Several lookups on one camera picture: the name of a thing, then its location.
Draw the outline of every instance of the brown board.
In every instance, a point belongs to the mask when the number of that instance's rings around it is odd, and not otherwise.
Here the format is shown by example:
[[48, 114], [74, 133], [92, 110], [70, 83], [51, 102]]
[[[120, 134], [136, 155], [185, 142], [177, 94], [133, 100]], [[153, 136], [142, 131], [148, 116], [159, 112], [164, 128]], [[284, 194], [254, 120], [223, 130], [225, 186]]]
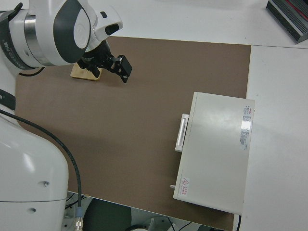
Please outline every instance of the brown board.
[[[245, 98], [250, 46], [108, 41], [112, 54], [125, 54], [133, 66], [127, 84], [107, 71], [93, 82], [71, 78], [72, 65], [48, 67], [36, 77], [18, 77], [17, 115], [49, 129], [70, 148], [83, 193], [232, 230], [233, 214], [175, 200], [170, 185], [180, 163], [174, 151], [180, 119], [189, 113], [193, 93]], [[68, 188], [76, 192], [70, 163], [69, 168]]]

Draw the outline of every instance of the wooden block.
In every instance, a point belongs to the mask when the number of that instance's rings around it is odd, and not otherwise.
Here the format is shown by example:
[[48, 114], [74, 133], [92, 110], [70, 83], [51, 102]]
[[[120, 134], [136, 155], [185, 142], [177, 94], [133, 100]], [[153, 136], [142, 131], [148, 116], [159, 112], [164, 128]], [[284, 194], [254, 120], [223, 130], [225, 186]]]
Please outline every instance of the wooden block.
[[78, 64], [74, 64], [72, 72], [71, 72], [71, 77], [73, 78], [80, 78], [80, 79], [85, 79], [85, 80], [91, 80], [91, 81], [98, 81], [101, 78], [103, 69], [98, 68], [100, 71], [100, 75], [98, 78], [92, 74], [92, 72], [88, 71], [87, 69], [81, 69]]

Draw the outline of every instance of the product label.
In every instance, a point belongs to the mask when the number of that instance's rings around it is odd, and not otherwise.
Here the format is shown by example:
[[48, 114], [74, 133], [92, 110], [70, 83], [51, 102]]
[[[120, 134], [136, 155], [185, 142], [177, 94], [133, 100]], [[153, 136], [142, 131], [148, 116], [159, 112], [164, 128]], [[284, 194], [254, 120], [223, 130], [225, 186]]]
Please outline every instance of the product label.
[[241, 125], [241, 149], [247, 150], [249, 144], [249, 132], [251, 129], [251, 116], [252, 116], [252, 108], [250, 106], [244, 107], [243, 110], [243, 119]]
[[180, 186], [180, 195], [181, 196], [187, 196], [188, 193], [188, 186], [189, 186], [189, 178], [183, 177], [181, 180], [181, 186]]

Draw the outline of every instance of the white appliance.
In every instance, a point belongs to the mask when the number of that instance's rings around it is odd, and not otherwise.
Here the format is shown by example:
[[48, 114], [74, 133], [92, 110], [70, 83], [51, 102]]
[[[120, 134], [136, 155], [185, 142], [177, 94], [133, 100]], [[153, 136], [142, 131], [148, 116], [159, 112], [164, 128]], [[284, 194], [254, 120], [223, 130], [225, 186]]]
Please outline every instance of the white appliance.
[[173, 197], [241, 215], [255, 102], [200, 92], [192, 102]]

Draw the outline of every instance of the device handle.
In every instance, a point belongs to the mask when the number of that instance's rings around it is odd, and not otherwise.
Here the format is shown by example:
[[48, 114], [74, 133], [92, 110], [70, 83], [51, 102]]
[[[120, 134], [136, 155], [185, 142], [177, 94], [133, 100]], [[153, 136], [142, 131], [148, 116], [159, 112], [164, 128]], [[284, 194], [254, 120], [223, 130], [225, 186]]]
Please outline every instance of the device handle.
[[188, 114], [182, 114], [178, 139], [177, 139], [177, 143], [175, 145], [175, 151], [180, 152], [180, 153], [183, 151], [184, 138], [185, 138], [185, 134], [186, 134], [188, 119], [189, 119]]

